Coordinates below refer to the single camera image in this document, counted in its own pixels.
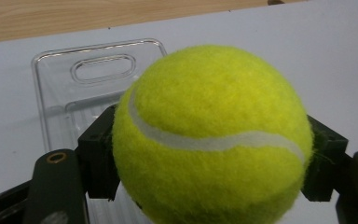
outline tennis ball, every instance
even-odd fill
[[[225,46],[153,63],[122,96],[113,127],[122,184],[155,223],[273,223],[299,193],[311,145],[288,81]]]

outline clear plastic container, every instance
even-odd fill
[[[77,138],[166,51],[140,39],[43,52],[33,59],[45,150],[75,149]],[[91,223],[151,223],[120,185],[113,202],[88,199]]]

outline white table surface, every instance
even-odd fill
[[[45,50],[153,37],[168,52],[198,44],[233,45],[276,66],[308,113],[358,151],[358,0],[221,12],[108,29],[0,42],[0,192],[27,181],[45,150],[31,70]],[[337,223],[335,203],[299,195],[280,223]]]

